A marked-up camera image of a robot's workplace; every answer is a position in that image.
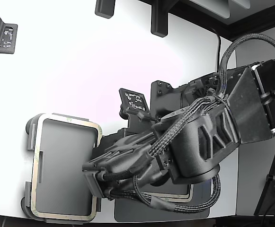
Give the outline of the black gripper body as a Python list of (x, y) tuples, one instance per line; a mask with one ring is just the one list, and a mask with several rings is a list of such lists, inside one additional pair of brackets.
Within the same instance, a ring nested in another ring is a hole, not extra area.
[(125, 129), (101, 139), (98, 147), (100, 198), (149, 200), (150, 197), (142, 193), (141, 188), (148, 184), (159, 187), (169, 180), (161, 156), (149, 155), (155, 141), (150, 130), (131, 134)]

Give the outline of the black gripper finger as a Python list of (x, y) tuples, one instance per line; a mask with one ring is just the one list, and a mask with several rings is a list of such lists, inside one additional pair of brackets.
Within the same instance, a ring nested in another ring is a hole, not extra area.
[(87, 180), (87, 185), (93, 196), (97, 198), (105, 198), (105, 195), (99, 185), (99, 182), (96, 178), (97, 171), (84, 171), (84, 176)]
[(84, 163), (82, 165), (82, 171), (85, 172), (106, 170), (108, 172), (112, 172), (113, 167), (110, 163), (110, 159), (112, 158), (113, 154), (113, 151), (107, 150), (104, 154)]

